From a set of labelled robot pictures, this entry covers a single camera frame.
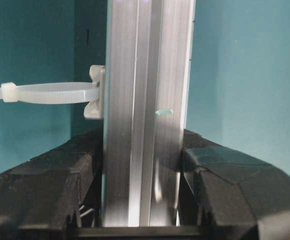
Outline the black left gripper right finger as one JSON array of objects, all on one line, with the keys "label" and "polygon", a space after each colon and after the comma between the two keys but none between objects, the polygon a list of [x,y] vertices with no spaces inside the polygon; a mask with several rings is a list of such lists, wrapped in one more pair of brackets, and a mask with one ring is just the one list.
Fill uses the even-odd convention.
[{"label": "black left gripper right finger", "polygon": [[290,240],[290,176],[186,130],[179,218],[209,240]]}]

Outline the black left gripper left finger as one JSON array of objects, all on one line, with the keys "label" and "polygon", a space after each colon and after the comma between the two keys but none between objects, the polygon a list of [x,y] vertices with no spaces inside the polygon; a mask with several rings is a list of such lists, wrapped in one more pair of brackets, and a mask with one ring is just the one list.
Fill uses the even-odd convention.
[{"label": "black left gripper left finger", "polygon": [[67,240],[99,224],[103,130],[0,173],[0,240]]}]

